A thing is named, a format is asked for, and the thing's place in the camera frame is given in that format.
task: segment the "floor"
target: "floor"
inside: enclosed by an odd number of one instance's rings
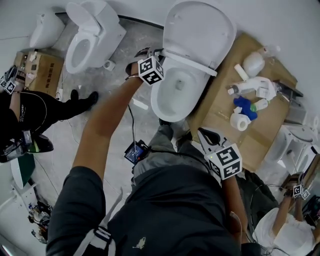
[[[64,66],[59,82],[59,87],[63,88],[63,101],[70,98],[70,92],[73,89],[79,91],[81,98],[87,97],[92,91],[98,91],[99,100],[102,101],[125,81],[127,76],[125,67],[137,51],[146,46],[162,43],[162,29],[125,19],[121,19],[120,24],[126,29],[127,34],[110,58],[116,63],[115,69],[109,72],[103,67],[89,68],[79,74],[68,74]],[[60,39],[53,47],[56,53],[62,57],[66,55],[68,46],[77,30],[78,27],[69,21]],[[149,108],[144,110],[133,104],[131,107],[135,118],[136,138],[146,143],[151,140],[159,125],[158,118],[151,108],[150,95],[151,87],[146,84],[142,85],[134,98],[148,105]],[[63,182],[72,167],[81,134],[89,116],[90,112],[88,111],[70,120],[59,121],[44,133],[53,142],[54,151],[35,155],[36,169],[32,178],[38,184],[39,193],[52,205],[55,204],[62,190]],[[124,158],[124,151],[132,141],[131,126],[132,118],[127,110],[111,139],[109,148],[103,181],[107,209],[118,197],[121,187],[124,195],[118,209],[131,192],[133,165]],[[285,170],[278,170],[274,166],[263,165],[257,173],[268,184],[281,184],[287,176]],[[272,188],[271,190],[281,200],[277,189]]]

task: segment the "cardboard box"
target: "cardboard box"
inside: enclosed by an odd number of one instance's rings
[[[251,172],[255,172],[261,165],[289,110],[289,102],[281,95],[277,95],[267,108],[258,112],[258,118],[245,131],[241,132],[230,125],[230,116],[236,106],[233,103],[234,98],[228,94],[226,87],[242,81],[234,66],[242,65],[251,52],[261,47],[262,45],[249,35],[240,35],[217,70],[218,75],[207,86],[198,108],[187,118],[195,141],[199,141],[197,135],[199,127],[219,129],[223,132],[231,143],[237,144],[242,156],[242,166]],[[264,69],[258,76],[272,81],[285,79],[292,87],[297,84],[297,80],[277,59],[273,65],[266,61]],[[245,94],[244,97],[252,102],[259,100],[255,92]]]
[[[13,64],[18,68],[24,68],[26,60],[27,60],[28,53],[18,51],[15,55],[15,59]]]
[[[25,86],[31,91],[56,97],[64,60],[42,52],[30,51],[25,63]]]

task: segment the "white toilet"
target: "white toilet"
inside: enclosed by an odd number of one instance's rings
[[[305,172],[320,149],[315,145],[317,134],[310,128],[300,124],[285,123],[281,126],[272,146],[265,156],[268,163],[285,166],[290,174]]]
[[[127,33],[117,13],[101,0],[69,2],[66,12],[79,26],[66,54],[66,70],[75,74],[88,67],[102,67]]]
[[[36,15],[36,28],[30,37],[30,48],[43,49],[52,47],[65,29],[65,24],[53,11]]]
[[[236,26],[212,1],[178,0],[164,25],[164,80],[153,84],[151,106],[167,122],[178,122],[196,106],[210,76],[229,52]]]

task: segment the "shoe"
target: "shoe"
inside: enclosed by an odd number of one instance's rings
[[[70,99],[71,99],[72,101],[77,101],[77,100],[79,100],[79,93],[78,93],[77,90],[72,90],[72,91],[71,91]]]
[[[91,101],[91,106],[95,105],[98,102],[98,99],[99,93],[97,91],[92,92],[88,97],[88,100]]]
[[[167,122],[159,118],[160,126],[171,126],[172,122]]]

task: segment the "hand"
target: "hand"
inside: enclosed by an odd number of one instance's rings
[[[293,190],[294,186],[297,186],[299,184],[300,174],[301,173],[295,173],[291,175],[289,181],[287,182],[284,188],[287,190]]]
[[[14,88],[14,92],[22,92],[22,90],[25,88],[25,83],[26,74],[23,71],[18,71],[15,78],[16,87]]]

